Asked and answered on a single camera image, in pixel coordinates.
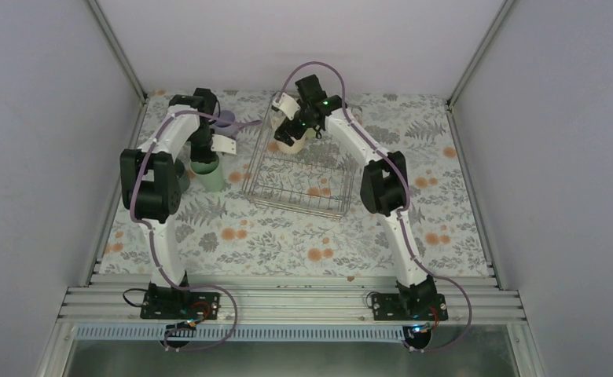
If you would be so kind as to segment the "mint green tumbler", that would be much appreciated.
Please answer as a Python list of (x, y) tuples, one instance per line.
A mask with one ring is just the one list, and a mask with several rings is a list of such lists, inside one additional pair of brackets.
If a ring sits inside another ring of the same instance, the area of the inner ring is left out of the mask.
[(190, 163), (190, 168), (197, 180), (207, 191), (220, 192), (223, 190), (225, 180), (222, 173), (222, 164), (218, 155), (215, 155), (214, 160), (209, 163), (192, 161)]

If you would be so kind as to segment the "cream mug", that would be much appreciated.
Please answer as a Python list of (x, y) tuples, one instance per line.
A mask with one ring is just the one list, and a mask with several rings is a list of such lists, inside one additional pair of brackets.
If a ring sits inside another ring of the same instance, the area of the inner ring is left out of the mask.
[(307, 136), (304, 134), (302, 137), (296, 138), (284, 132), (278, 133), (277, 131), (284, 125), (285, 121), (288, 121), (288, 118), (284, 115), (279, 113), (272, 113), (270, 115), (270, 126), (272, 129), (270, 143), (280, 152), (295, 155), (306, 147)]

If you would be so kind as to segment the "lilac cup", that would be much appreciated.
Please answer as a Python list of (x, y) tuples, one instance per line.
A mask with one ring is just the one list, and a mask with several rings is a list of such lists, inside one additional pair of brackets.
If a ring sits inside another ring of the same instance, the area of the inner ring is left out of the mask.
[(221, 110), (218, 120), (214, 120), (211, 124), (211, 129), (217, 135), (235, 138), (239, 130), (239, 126), (236, 125), (235, 114), (229, 110)]

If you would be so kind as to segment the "light green cup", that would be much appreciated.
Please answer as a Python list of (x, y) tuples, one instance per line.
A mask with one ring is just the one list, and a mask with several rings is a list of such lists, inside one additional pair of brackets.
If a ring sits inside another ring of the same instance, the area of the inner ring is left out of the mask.
[(320, 139), (322, 138), (321, 129), (319, 126), (309, 127), (306, 130), (305, 136), (307, 139)]

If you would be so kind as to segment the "dark grey mug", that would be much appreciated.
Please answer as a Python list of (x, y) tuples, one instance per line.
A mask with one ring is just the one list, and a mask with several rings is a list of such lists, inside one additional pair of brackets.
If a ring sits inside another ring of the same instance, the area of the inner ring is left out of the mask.
[(176, 159), (174, 161), (174, 167), (178, 179), (180, 193), (184, 194), (190, 187), (191, 178), (189, 177), (185, 164), (180, 159)]

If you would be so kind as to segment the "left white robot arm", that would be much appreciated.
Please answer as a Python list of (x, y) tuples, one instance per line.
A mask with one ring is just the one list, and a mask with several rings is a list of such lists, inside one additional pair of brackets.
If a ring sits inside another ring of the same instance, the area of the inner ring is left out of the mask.
[(174, 216), (183, 193), (178, 154), (189, 145), (192, 163), (207, 173), (218, 167), (209, 125), (217, 103), (216, 95), (204, 88), (195, 89), (191, 95), (173, 96), (159, 127), (138, 147), (123, 150), (119, 158), (123, 205), (145, 234), (154, 265), (151, 282), (169, 289), (160, 306), (173, 318), (185, 316), (193, 300), (183, 291), (186, 272), (174, 230)]

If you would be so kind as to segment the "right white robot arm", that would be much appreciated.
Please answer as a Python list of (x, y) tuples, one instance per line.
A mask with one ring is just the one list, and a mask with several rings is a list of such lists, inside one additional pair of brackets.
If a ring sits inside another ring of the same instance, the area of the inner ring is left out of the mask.
[(345, 100), (328, 96), (316, 75), (296, 83), (298, 96), (278, 93), (271, 102), (284, 119), (274, 131), (277, 141), (294, 145), (307, 130), (334, 137), (362, 168), (360, 197), (365, 209), (378, 217), (396, 268), (398, 307), (417, 320), (435, 305), (433, 276), (421, 263), (408, 219), (411, 204), (406, 158), (379, 144), (352, 115)]

